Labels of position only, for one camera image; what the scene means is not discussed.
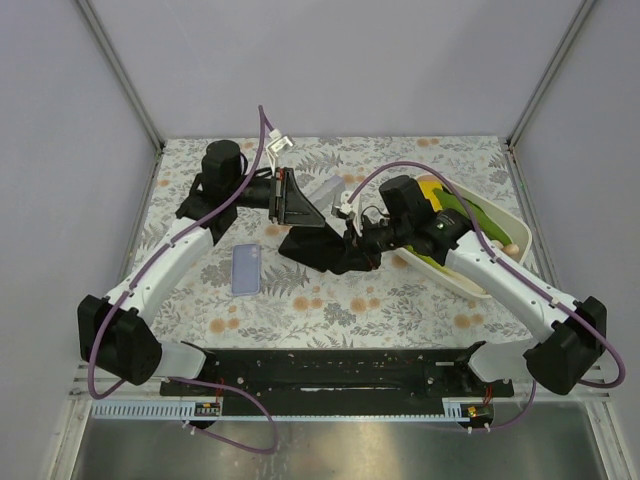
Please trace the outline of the black phone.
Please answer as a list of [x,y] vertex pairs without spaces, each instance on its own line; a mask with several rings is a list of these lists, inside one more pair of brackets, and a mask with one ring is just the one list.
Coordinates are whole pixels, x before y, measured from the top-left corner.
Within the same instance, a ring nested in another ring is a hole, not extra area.
[[346,243],[329,224],[292,227],[278,253],[321,273],[341,275],[350,271]]

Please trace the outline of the lilac phone case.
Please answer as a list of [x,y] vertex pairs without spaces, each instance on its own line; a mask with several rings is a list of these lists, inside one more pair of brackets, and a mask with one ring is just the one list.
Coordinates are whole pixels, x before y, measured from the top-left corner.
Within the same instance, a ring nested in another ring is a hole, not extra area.
[[232,250],[231,293],[256,295],[261,290],[261,248],[258,244],[236,245]]

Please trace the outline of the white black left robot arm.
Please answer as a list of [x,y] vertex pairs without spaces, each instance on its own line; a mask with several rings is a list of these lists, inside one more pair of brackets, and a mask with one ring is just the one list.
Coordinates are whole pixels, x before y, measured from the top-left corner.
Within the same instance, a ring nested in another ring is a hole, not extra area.
[[103,297],[88,295],[78,306],[80,353],[90,382],[96,369],[136,386],[153,377],[195,379],[201,374],[204,351],[157,340],[153,320],[191,265],[232,226],[238,208],[265,209],[278,225],[324,226],[324,216],[301,192],[293,170],[276,165],[292,145],[276,131],[260,143],[257,155],[269,159],[268,177],[257,176],[259,163],[248,162],[236,142],[207,146],[200,172],[155,249]]

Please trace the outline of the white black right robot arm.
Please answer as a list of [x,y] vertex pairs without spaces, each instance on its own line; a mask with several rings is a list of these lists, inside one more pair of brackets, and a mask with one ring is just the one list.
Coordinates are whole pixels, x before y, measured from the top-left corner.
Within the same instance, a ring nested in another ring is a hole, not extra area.
[[466,200],[433,209],[413,178],[385,182],[385,215],[370,222],[353,192],[341,195],[334,216],[345,220],[344,240],[372,265],[375,256],[411,246],[480,286],[530,332],[529,341],[479,343],[467,361],[485,382],[528,373],[547,390],[566,395],[606,349],[607,309],[593,296],[580,301],[544,282],[500,251],[481,230]]

